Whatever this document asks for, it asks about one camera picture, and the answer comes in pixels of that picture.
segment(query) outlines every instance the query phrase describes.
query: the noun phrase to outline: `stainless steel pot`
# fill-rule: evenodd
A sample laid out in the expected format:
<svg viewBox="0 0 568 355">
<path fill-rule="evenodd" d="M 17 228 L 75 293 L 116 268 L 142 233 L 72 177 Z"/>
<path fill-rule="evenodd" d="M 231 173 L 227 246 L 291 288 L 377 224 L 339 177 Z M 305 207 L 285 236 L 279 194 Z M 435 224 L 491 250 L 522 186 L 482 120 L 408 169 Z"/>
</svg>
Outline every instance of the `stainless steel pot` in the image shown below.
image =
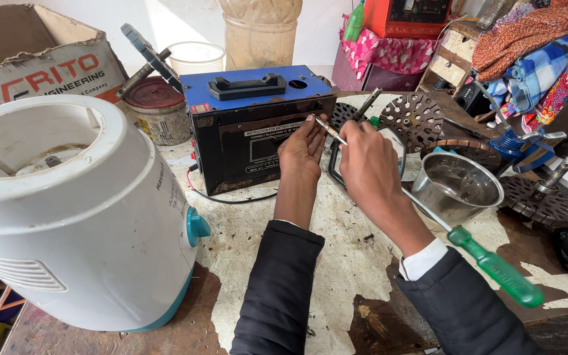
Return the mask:
<svg viewBox="0 0 568 355">
<path fill-rule="evenodd" d="M 467 222 L 504 197 L 501 184 L 485 167 L 452 153 L 425 156 L 411 193 L 449 225 Z"/>
</svg>

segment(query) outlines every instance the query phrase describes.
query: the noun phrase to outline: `green screwdriver handle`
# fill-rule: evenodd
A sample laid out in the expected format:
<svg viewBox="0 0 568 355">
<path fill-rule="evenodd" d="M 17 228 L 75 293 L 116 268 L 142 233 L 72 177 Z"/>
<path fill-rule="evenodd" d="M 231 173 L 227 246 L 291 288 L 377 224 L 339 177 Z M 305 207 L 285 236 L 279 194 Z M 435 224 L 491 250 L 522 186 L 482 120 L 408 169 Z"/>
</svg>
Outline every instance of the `green screwdriver handle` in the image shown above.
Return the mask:
<svg viewBox="0 0 568 355">
<path fill-rule="evenodd" d="M 466 250 L 477 260 L 477 265 L 485 271 L 496 283 L 501 285 L 518 303 L 528 308 L 543 304 L 545 295 L 538 287 L 527 281 L 518 270 L 501 259 L 499 255 L 487 251 L 483 246 L 473 240 L 469 231 L 461 226 L 453 228 L 448 239 L 456 246 Z"/>
</svg>

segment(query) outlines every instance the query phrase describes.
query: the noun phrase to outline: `cardboard box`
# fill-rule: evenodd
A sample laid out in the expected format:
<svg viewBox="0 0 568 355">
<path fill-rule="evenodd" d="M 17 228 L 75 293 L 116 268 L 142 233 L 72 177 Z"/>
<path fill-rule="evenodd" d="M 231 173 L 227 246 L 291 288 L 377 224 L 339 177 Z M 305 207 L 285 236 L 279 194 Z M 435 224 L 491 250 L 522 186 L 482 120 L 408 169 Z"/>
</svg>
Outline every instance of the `cardboard box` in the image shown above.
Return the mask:
<svg viewBox="0 0 568 355">
<path fill-rule="evenodd" d="M 127 80 L 106 33 L 37 4 L 0 6 L 0 104 L 39 95 L 121 103 Z"/>
</svg>

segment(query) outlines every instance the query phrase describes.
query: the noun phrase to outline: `ventilation grille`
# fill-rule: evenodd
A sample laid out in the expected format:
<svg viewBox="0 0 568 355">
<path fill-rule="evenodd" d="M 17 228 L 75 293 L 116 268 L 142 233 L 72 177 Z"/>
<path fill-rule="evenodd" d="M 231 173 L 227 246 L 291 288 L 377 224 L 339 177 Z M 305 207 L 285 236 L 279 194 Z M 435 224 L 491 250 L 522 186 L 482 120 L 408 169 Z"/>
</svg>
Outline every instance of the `ventilation grille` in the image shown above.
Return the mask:
<svg viewBox="0 0 568 355">
<path fill-rule="evenodd" d="M 67 292 L 67 287 L 43 263 L 0 258 L 0 279 L 10 286 L 42 292 Z"/>
</svg>

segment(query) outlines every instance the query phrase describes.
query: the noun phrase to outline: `screwdriver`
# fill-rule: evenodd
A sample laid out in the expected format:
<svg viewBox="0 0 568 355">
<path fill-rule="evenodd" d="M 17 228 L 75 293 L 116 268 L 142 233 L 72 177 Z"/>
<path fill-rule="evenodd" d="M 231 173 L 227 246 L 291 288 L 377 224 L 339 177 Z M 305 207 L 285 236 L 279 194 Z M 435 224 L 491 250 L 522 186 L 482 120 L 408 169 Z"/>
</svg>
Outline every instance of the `screwdriver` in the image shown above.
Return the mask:
<svg viewBox="0 0 568 355">
<path fill-rule="evenodd" d="M 339 132 L 337 132 L 336 129 L 328 126 L 327 123 L 325 123 L 324 121 L 321 121 L 321 119 L 317 117 L 317 115 L 315 114 L 311 115 L 312 117 L 315 117 L 315 121 L 317 121 L 317 123 L 319 123 L 319 125 L 322 126 L 326 130 L 326 132 L 330 134 L 330 136 L 332 136 L 332 138 L 336 139 L 337 141 L 339 141 L 339 143 L 343 145 L 348 145 L 348 143 L 343 138 L 341 138 Z"/>
<path fill-rule="evenodd" d="M 326 123 L 317 118 L 317 116 L 315 116 L 315 120 L 322 127 L 326 128 L 326 131 L 332 137 L 347 145 L 346 141 L 339 136 L 336 130 L 330 128 Z M 538 307 L 543 304 L 545 299 L 543 291 L 529 282 L 527 278 L 523 277 L 512 265 L 507 263 L 496 253 L 486 250 L 472 238 L 472 234 L 465 228 L 460 225 L 451 228 L 448 223 L 444 222 L 437 214 L 434 214 L 429 207 L 425 206 L 424 203 L 415 198 L 409 191 L 405 188 L 402 188 L 402 190 L 405 195 L 409 196 L 409 198 L 435 220 L 435 222 L 439 223 L 439 225 L 448 231 L 446 237 L 453 245 L 462 248 L 474 257 L 479 268 L 485 271 L 485 273 L 498 283 L 505 292 L 512 296 L 515 301 L 528 308 Z"/>
</svg>

